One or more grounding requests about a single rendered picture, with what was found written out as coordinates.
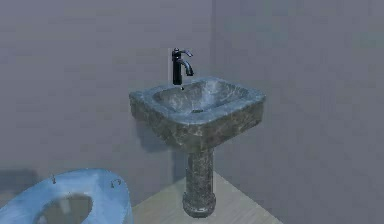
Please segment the grey stone pedestal sink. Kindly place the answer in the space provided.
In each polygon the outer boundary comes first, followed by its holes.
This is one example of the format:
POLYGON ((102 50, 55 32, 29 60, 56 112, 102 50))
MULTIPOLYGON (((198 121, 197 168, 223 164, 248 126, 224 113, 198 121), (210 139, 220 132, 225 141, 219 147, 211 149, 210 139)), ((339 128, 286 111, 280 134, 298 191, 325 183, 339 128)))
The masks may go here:
POLYGON ((261 123, 265 93, 208 76, 133 91, 129 100, 136 120, 187 154, 185 213, 193 218, 210 216, 216 206, 214 148, 261 123))

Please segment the black sink faucet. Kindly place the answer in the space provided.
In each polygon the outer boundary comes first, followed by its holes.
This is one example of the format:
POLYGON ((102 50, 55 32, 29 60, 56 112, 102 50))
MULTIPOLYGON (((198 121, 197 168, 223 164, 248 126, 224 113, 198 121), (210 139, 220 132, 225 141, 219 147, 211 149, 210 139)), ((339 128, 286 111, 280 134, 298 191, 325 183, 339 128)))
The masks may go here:
POLYGON ((189 57, 192 57, 193 54, 189 50, 180 50, 174 48, 171 53, 172 57, 172 83, 174 85, 182 84, 182 75, 181 75, 181 66, 184 66, 187 76, 193 76, 194 71, 190 63, 182 58, 182 54, 186 54, 189 57))

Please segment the blue toilet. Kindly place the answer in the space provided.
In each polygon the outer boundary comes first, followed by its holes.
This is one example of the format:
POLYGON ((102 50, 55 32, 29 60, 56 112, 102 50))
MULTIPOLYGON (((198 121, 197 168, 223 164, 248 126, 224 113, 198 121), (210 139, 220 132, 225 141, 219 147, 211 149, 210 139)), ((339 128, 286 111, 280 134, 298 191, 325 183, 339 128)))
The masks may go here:
POLYGON ((49 204, 73 195, 92 200, 81 224, 134 224, 126 182, 100 168, 67 171, 29 187, 0 208, 0 224, 35 224, 49 204))

